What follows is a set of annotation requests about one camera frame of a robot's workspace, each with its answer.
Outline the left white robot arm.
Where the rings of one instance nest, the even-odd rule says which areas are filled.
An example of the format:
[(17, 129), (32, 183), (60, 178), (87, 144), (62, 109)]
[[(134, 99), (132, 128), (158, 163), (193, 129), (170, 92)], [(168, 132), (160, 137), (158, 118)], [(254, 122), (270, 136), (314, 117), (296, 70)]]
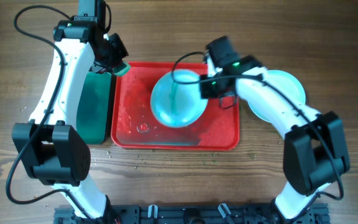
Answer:
[(78, 105), (88, 71), (93, 65), (116, 67), (125, 74), (130, 66), (118, 34), (106, 35), (96, 22), (60, 21), (53, 31), (54, 59), (48, 79), (28, 122), (16, 123), (12, 140), (18, 151), (9, 172), (6, 193), (18, 163), (27, 175), (60, 192), (74, 209), (74, 218), (83, 223), (115, 223), (116, 214), (108, 196), (103, 194), (89, 174), (91, 154), (77, 133)]

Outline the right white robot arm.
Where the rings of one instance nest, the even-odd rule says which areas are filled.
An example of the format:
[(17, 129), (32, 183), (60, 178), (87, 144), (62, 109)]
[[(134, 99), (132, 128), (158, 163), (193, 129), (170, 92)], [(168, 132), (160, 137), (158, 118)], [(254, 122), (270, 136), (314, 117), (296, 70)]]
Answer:
[(236, 96), (263, 112), (284, 140), (283, 171), (287, 182), (273, 201), (273, 220), (294, 223), (324, 195), (341, 200), (341, 176), (350, 169), (350, 158), (339, 116), (326, 114), (289, 96), (270, 81), (258, 61), (235, 61), (226, 66), (208, 63), (201, 83), (215, 90), (227, 86)]

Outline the green yellow scrub sponge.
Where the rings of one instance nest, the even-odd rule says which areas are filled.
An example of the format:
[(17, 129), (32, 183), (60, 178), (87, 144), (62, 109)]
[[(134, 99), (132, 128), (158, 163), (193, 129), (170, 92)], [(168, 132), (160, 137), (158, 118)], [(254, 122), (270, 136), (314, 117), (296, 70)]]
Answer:
[(113, 73), (117, 77), (123, 77), (130, 69), (131, 66), (127, 62), (121, 62), (113, 68)]

